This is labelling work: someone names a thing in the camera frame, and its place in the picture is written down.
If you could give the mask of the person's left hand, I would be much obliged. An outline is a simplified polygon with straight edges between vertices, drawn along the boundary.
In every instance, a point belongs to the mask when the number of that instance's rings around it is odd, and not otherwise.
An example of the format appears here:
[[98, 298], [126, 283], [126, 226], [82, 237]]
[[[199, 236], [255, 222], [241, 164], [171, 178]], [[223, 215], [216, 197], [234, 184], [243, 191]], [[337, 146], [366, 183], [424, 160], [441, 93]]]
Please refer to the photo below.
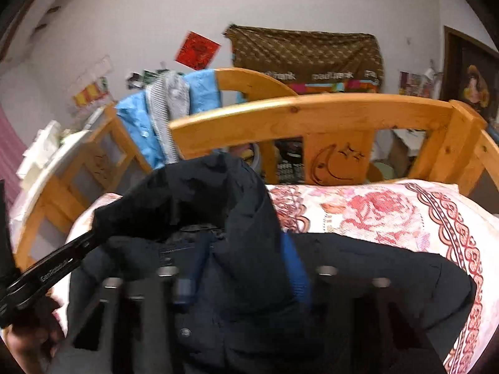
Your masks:
[[41, 313], [6, 329], [1, 340], [1, 373], [45, 373], [65, 333], [57, 310], [62, 304], [51, 296], [41, 301]]

